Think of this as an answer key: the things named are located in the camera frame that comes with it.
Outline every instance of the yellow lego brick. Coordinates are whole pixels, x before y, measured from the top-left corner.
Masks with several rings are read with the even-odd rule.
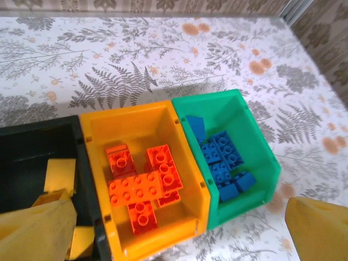
[[[66,189],[62,189],[59,191],[42,194],[38,197],[38,199],[34,202],[32,207],[36,207],[42,204],[50,203],[56,200],[68,200],[70,196],[68,195]]]
[[[74,230],[70,248],[68,249],[65,259],[75,260],[81,257],[92,255],[94,241],[94,228],[77,226]]]
[[[47,162],[44,192],[66,189],[74,193],[76,159],[49,159]]]

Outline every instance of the lego brick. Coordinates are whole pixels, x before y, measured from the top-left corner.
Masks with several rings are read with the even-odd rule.
[[[66,189],[69,196],[76,192],[75,183],[76,159],[49,159],[47,162],[44,192]]]
[[[239,196],[239,192],[238,192],[237,187],[234,183],[231,183],[225,187],[218,185],[217,188],[219,190],[220,200],[222,202],[231,200],[231,199]]]
[[[156,205],[158,208],[160,208],[178,201],[180,201],[180,195],[179,192],[176,190],[170,193],[165,193],[162,198],[156,200]]]
[[[144,172],[146,173],[150,172],[150,169],[151,169],[151,167],[149,167],[148,165],[149,165],[148,162],[144,164]]]
[[[94,242],[94,227],[77,226],[74,229],[71,245],[66,253],[66,260],[89,257],[92,255]]]
[[[162,164],[157,172],[160,175],[163,193],[172,192],[183,188],[183,183],[180,180],[179,173],[174,166]]]
[[[55,192],[40,195],[38,199],[34,202],[32,207],[50,203],[56,200],[68,200],[68,199],[70,199],[70,196],[68,195],[66,189],[62,189]]]
[[[228,171],[244,163],[226,131],[214,134],[208,141],[215,144],[216,150],[221,159],[226,163]]]
[[[186,119],[189,122],[189,125],[190,125],[198,143],[202,144],[205,141],[205,139],[207,138],[203,118],[187,115]]]
[[[146,151],[146,158],[150,170],[156,171],[160,175],[163,193],[183,188],[168,145],[149,148]]]
[[[108,148],[106,153],[114,178],[135,171],[134,161],[126,144]]]
[[[214,143],[206,143],[201,146],[203,156],[206,159],[208,165],[215,164],[221,161],[221,158],[217,152],[216,146]]]
[[[144,234],[158,227],[150,201],[129,204],[128,213],[134,235]]]
[[[235,182],[237,179],[239,179],[241,177],[241,175],[236,175],[236,176],[234,176],[233,177],[233,179],[232,179],[232,182]]]
[[[220,162],[209,167],[213,175],[215,184],[222,184],[232,180],[231,174],[228,172],[226,163]]]
[[[239,193],[246,192],[249,188],[256,184],[256,179],[250,172],[243,171],[239,178],[236,179],[235,185]]]
[[[159,170],[161,164],[166,164],[168,166],[174,166],[174,160],[172,154],[170,153],[168,145],[162,145],[154,148],[148,148],[145,154],[148,165],[153,170]]]
[[[163,196],[160,177],[156,172],[126,176],[109,182],[112,207],[155,200]]]

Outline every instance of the green bin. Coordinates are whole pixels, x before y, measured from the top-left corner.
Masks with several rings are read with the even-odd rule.
[[[174,98],[172,103],[211,195],[207,229],[271,201],[281,167],[239,90]],[[227,202],[219,202],[218,188],[186,119],[188,115],[204,119],[207,138],[227,131],[244,160],[231,175],[251,172],[257,181],[251,189]]]

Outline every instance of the table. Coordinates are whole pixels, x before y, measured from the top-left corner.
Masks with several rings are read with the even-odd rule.
[[[162,260],[298,260],[291,196],[348,206],[348,113],[278,18],[0,18],[0,125],[238,88],[282,166],[273,201]]]

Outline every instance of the toy storage bin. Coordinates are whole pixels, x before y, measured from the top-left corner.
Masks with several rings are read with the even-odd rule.
[[[170,101],[98,111],[80,117],[103,223],[114,260],[142,260],[206,231],[210,194]],[[183,189],[179,202],[157,208],[158,228],[134,235],[127,206],[112,208],[113,179],[105,149],[127,144],[137,173],[144,173],[148,148],[168,144]]]
[[[210,191],[208,229],[269,202],[276,189],[280,165],[238,90],[175,98],[172,100],[196,162]],[[250,171],[257,183],[237,198],[219,203],[219,191],[186,116],[204,119],[207,137],[227,131],[244,160],[232,177]]]
[[[94,259],[110,260],[83,141],[78,116],[0,128],[0,213],[30,208],[44,193],[48,159],[74,158],[76,225],[95,224]]]

